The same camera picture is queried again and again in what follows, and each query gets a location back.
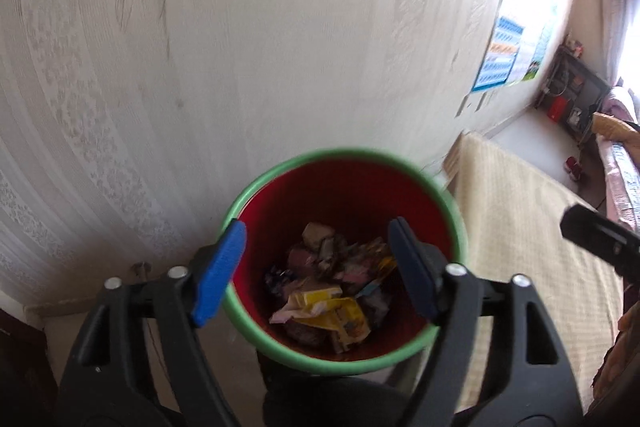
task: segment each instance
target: cable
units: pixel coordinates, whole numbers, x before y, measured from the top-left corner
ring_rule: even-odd
[[[562,91],[560,91],[559,93],[554,93],[551,92],[551,89],[549,89],[548,94],[550,94],[551,96],[560,96],[561,94],[563,94],[566,91],[566,88],[569,87],[569,71],[567,70],[566,64],[563,62],[562,65],[564,66],[564,69],[562,70],[562,78],[564,79],[564,87],[562,88]]]
[[[150,270],[151,270],[151,267],[149,266],[148,263],[141,263],[140,266],[134,267],[136,277],[145,283],[148,282],[148,279],[146,278],[146,274]],[[169,385],[171,385],[171,380],[169,380],[169,373],[167,372],[164,362],[162,361],[162,357],[160,356],[160,350],[156,345],[156,338],[153,334],[153,331],[151,330],[151,326],[149,325],[149,319],[145,318],[145,326],[146,326],[146,332],[148,333],[149,338],[151,339],[151,346],[154,348],[154,351],[156,352],[156,357],[158,357],[158,363],[160,364],[160,367],[162,368],[162,372],[164,373],[164,377],[166,378],[166,381],[169,382]]]

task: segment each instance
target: plastic wrapper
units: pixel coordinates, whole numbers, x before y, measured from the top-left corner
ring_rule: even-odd
[[[393,257],[383,257],[378,264],[378,273],[376,274],[376,278],[364,286],[362,290],[359,290],[356,294],[356,298],[371,295],[376,289],[380,288],[383,280],[385,280],[386,277],[396,269],[396,266],[398,266],[398,263],[396,263],[396,260]]]
[[[334,351],[337,355],[344,353],[348,350],[347,347],[343,346],[340,342],[340,335],[338,335],[337,331],[331,331],[329,334],[329,339],[331,340],[331,346],[334,348]]]
[[[345,263],[342,281],[346,283],[366,284],[372,279],[370,269],[357,263]]]
[[[303,346],[320,347],[329,336],[328,331],[312,328],[296,321],[284,324],[284,331],[296,342]]]
[[[334,238],[325,237],[318,251],[318,266],[316,270],[318,278],[330,278],[334,274],[337,263],[338,256],[334,250]]]
[[[316,317],[326,311],[325,301],[341,295],[342,290],[338,286],[305,292],[293,292],[287,299],[287,303],[271,315],[269,322],[272,324],[284,324],[291,319]]]
[[[362,342],[371,332],[367,317],[354,298],[321,301],[316,304],[316,310],[324,310],[324,312],[315,317],[296,318],[296,322],[323,330],[337,331],[340,343],[345,347]]]
[[[264,286],[267,291],[276,297],[284,297],[284,286],[296,279],[291,270],[283,270],[277,266],[271,266],[264,274]]]
[[[293,247],[289,250],[287,268],[297,277],[311,277],[316,272],[318,256],[305,248]]]
[[[380,288],[376,288],[370,295],[360,297],[358,302],[362,306],[370,327],[378,329],[389,312],[391,297],[382,293]]]
[[[313,252],[320,250],[320,244],[325,237],[334,237],[335,230],[320,223],[309,223],[302,232],[302,241]]]

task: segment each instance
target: bed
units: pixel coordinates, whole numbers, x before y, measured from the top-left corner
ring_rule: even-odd
[[[638,124],[634,102],[627,89],[613,87],[600,111]],[[606,181],[607,217],[629,230],[640,230],[640,174],[621,143],[596,137]]]
[[[530,276],[569,356],[586,411],[591,381],[618,333],[623,283],[613,269],[561,237],[564,210],[576,194],[478,134],[461,135],[444,170],[468,233],[467,266],[506,281]],[[460,409],[478,399],[490,319],[481,319]]]

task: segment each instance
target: blue poster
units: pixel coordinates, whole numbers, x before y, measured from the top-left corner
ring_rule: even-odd
[[[495,22],[489,47],[471,91],[501,86],[507,81],[520,49],[523,31],[522,26],[507,17],[500,17]]]

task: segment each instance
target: wall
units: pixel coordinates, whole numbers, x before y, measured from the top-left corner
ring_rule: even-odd
[[[567,23],[573,39],[584,45],[582,60],[602,78],[606,77],[602,44],[602,0],[574,0]]]
[[[38,314],[31,312],[15,299],[0,291],[0,309],[10,314],[12,317],[41,330],[44,325]]]
[[[497,7],[0,0],[0,288],[40,305],[142,259],[158,273],[215,238],[252,178],[311,149],[437,162],[538,87],[475,94],[456,117]]]

